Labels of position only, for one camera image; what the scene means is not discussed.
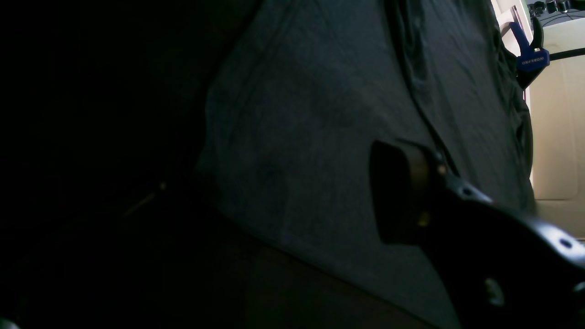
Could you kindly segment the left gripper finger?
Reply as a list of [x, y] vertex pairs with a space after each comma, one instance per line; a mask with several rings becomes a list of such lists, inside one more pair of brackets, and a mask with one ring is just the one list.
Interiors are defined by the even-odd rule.
[[418, 246], [463, 329], [582, 329], [584, 246], [495, 203], [415, 143], [371, 145], [369, 181], [385, 244]]

